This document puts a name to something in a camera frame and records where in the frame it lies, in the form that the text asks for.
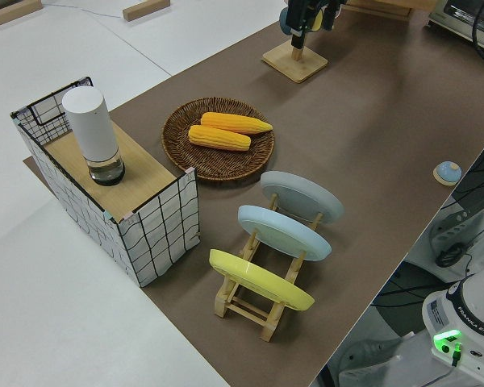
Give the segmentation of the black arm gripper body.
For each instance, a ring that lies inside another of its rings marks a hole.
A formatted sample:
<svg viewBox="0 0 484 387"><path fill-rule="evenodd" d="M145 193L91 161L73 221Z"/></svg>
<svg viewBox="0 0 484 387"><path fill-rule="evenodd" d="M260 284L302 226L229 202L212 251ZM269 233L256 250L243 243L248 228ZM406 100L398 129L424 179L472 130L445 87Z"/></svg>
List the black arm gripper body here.
<svg viewBox="0 0 484 387"><path fill-rule="evenodd" d="M314 31L315 20L321 5L314 0L289 0L286 26L293 35Z"/></svg>

